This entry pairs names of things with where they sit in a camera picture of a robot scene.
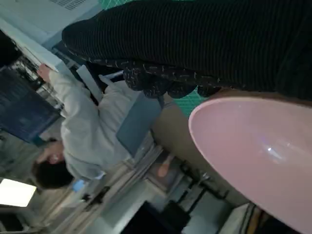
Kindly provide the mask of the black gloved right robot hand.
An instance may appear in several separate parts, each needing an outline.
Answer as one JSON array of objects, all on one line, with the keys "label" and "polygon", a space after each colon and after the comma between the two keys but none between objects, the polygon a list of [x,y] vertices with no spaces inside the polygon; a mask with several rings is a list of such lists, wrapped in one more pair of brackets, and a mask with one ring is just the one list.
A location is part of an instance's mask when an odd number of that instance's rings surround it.
[{"label": "black gloved right robot hand", "polygon": [[149,98],[221,89],[312,98],[309,0],[137,0],[68,25],[62,41]]}]

